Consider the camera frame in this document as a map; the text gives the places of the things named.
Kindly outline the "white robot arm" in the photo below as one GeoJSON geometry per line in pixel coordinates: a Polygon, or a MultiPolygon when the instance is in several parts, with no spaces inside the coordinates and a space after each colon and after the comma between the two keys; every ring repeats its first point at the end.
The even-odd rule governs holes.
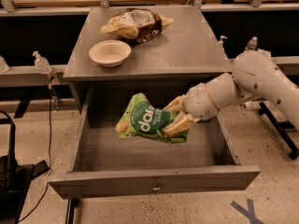
{"type": "Polygon", "coordinates": [[[227,105],[264,98],[299,130],[299,87],[265,54],[245,51],[233,61],[232,72],[191,87],[174,99],[166,111],[178,113],[163,128],[169,136],[189,130],[195,122],[208,120],[227,105]]]}

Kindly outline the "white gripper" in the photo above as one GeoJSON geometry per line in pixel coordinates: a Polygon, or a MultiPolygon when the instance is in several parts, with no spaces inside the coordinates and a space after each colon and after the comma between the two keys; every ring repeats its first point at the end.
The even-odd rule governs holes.
{"type": "Polygon", "coordinates": [[[197,121],[209,120],[219,112],[211,101],[205,83],[190,88],[185,96],[178,96],[164,110],[179,112],[175,119],[163,128],[163,133],[168,136],[188,131],[197,121]]]}

